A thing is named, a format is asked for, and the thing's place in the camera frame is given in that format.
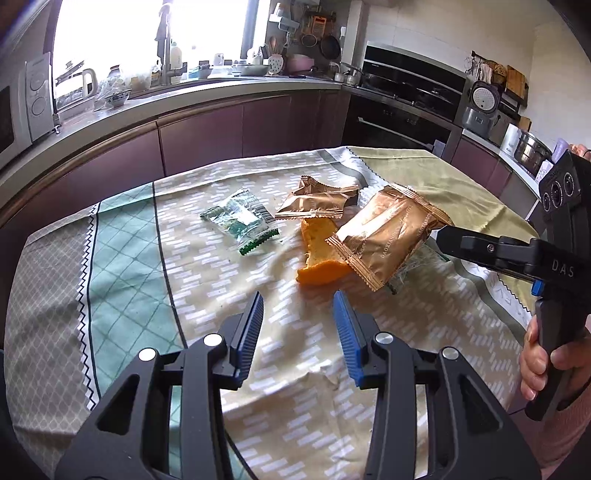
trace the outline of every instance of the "cloth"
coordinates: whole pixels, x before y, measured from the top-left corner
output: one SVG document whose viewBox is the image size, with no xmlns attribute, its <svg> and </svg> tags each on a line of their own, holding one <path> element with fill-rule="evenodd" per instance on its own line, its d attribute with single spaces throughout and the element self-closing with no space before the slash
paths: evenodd
<svg viewBox="0 0 591 480">
<path fill-rule="evenodd" d="M 482 80 L 486 83 L 492 83 L 492 69 L 486 63 L 480 65 L 480 76 L 478 80 Z"/>
<path fill-rule="evenodd" d="M 387 181 L 410 185 L 430 203 L 443 209 L 461 228 L 492 236 L 511 236 L 529 242 L 535 230 L 492 193 L 424 150 L 351 147 L 363 162 Z M 501 275 L 501 281 L 524 307 L 533 312 L 531 284 Z"/>
<path fill-rule="evenodd" d="M 522 307 L 527 296 L 509 291 L 496 273 L 446 261 L 424 247 L 396 296 L 386 289 L 371 293 L 354 274 L 303 288 L 294 280 L 305 262 L 299 222 L 279 222 L 280 237 L 242 257 L 230 237 L 199 218 L 243 187 L 275 212 L 302 174 L 334 186 L 359 184 L 360 206 L 387 180 L 397 181 L 459 226 L 518 238 L 528 233 L 525 222 L 433 155 L 342 147 L 198 168 L 33 234 L 9 301 L 5 373 L 17 436 L 49 475 L 101 392 L 134 355 L 145 347 L 175 351 L 217 331 L 257 290 L 265 319 L 250 376 L 237 392 L 222 392 L 222 404 L 226 430 L 261 480 L 363 472 L 376 392 L 356 389 L 344 365 L 331 308 L 339 288 L 355 309 L 412 347 L 457 347 L 508 407 L 531 313 Z M 172 438 L 178 414 L 176 392 Z M 421 391 L 417 425 L 421 476 L 427 467 Z M 235 477 L 246 478 L 233 461 Z M 171 464 L 178 468 L 178 451 Z"/>
</svg>

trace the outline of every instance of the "barcode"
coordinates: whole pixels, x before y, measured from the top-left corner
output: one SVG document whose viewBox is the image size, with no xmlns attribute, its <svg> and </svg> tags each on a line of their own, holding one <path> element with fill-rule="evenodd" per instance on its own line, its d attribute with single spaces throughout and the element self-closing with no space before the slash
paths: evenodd
<svg viewBox="0 0 591 480">
<path fill-rule="evenodd" d="M 265 206 L 261 205 L 260 203 L 255 208 L 255 215 L 262 218 L 265 223 L 271 223 L 275 221 L 273 215 L 269 213 L 269 210 L 267 210 Z"/>
</svg>

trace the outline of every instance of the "kitchen cabinet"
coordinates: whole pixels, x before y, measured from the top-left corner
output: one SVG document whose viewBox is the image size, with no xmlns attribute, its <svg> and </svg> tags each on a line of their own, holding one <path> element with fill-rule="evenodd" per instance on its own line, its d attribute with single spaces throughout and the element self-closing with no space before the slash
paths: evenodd
<svg viewBox="0 0 591 480">
<path fill-rule="evenodd" d="M 495 197 L 499 198 L 505 190 L 505 186 L 511 177 L 512 170 L 505 165 L 505 162 L 499 160 L 492 171 L 491 177 L 486 182 L 486 189 Z"/>
<path fill-rule="evenodd" d="M 233 105 L 160 128 L 166 175 L 242 157 L 243 106 Z"/>
<path fill-rule="evenodd" d="M 340 145 L 349 94 L 302 90 L 197 113 L 160 127 L 166 175 L 230 158 Z"/>
<path fill-rule="evenodd" d="M 117 193 L 164 177 L 158 132 L 151 131 L 74 169 L 33 197 L 0 229 L 0 345 L 8 296 L 28 236 Z"/>
<path fill-rule="evenodd" d="M 486 188 L 499 161 L 488 150 L 462 138 L 452 158 L 452 165 Z"/>
<path fill-rule="evenodd" d="M 314 148 L 334 148 L 341 145 L 350 99 L 350 93 L 343 90 L 321 93 Z"/>
<path fill-rule="evenodd" d="M 462 138 L 452 158 L 452 165 L 499 198 L 512 170 L 498 156 Z"/>
<path fill-rule="evenodd" d="M 290 99 L 287 151 L 314 149 L 314 137 L 319 121 L 320 92 L 294 92 Z"/>
<path fill-rule="evenodd" d="M 244 103 L 242 156 L 259 157 L 286 153 L 290 149 L 289 95 Z"/>
</svg>

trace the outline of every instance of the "countertop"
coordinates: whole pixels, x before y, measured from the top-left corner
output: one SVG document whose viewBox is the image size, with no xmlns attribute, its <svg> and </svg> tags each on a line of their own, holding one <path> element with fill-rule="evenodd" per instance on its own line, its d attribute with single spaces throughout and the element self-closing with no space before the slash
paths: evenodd
<svg viewBox="0 0 591 480">
<path fill-rule="evenodd" d="M 530 174 L 530 172 L 528 172 L 525 168 L 518 164 L 514 158 L 512 158 L 507 153 L 503 152 L 495 144 L 489 142 L 488 140 L 485 140 L 482 137 L 479 137 L 474 132 L 464 129 L 462 131 L 462 135 L 483 146 L 489 152 L 495 154 L 502 161 L 504 161 L 511 168 L 511 170 L 513 170 L 515 174 L 523 181 L 523 183 L 525 183 L 528 186 L 528 188 L 535 194 L 535 196 L 538 197 L 538 199 L 540 198 L 540 189 L 538 188 L 538 183 L 536 182 L 535 178 Z"/>
<path fill-rule="evenodd" d="M 86 112 L 64 122 L 59 134 L 50 133 L 0 172 L 0 208 L 36 177 L 88 145 L 160 115 L 213 100 L 254 93 L 293 90 L 339 90 L 341 84 L 317 79 L 250 77 L 187 88 L 128 100 L 121 107 Z"/>
</svg>

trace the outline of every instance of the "gold foil packet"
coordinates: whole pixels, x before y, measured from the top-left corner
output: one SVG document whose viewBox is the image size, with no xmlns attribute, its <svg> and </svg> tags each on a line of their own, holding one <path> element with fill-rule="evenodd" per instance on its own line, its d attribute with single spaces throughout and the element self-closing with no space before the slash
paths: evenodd
<svg viewBox="0 0 591 480">
<path fill-rule="evenodd" d="M 395 183 L 326 241 L 376 291 L 396 273 L 432 230 L 453 225 L 441 209 Z"/>
<path fill-rule="evenodd" d="M 277 210 L 277 220 L 341 218 L 345 207 L 357 205 L 359 187 L 331 187 L 302 175 L 298 189 L 288 195 Z"/>
</svg>

